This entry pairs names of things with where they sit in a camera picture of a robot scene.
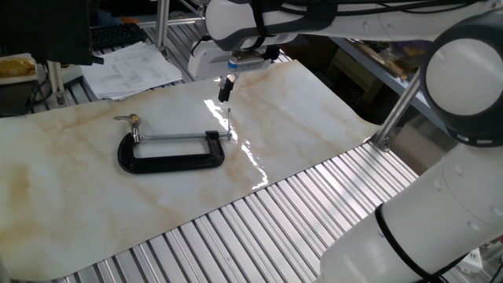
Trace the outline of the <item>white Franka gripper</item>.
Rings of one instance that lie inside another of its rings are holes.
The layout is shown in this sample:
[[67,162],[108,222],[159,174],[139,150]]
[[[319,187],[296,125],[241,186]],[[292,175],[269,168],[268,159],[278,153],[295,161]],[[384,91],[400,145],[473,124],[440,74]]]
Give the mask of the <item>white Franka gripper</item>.
[[263,46],[257,50],[221,50],[212,40],[193,43],[188,69],[194,79],[227,76],[219,84],[218,100],[229,100],[237,74],[268,68],[276,60],[276,46]]

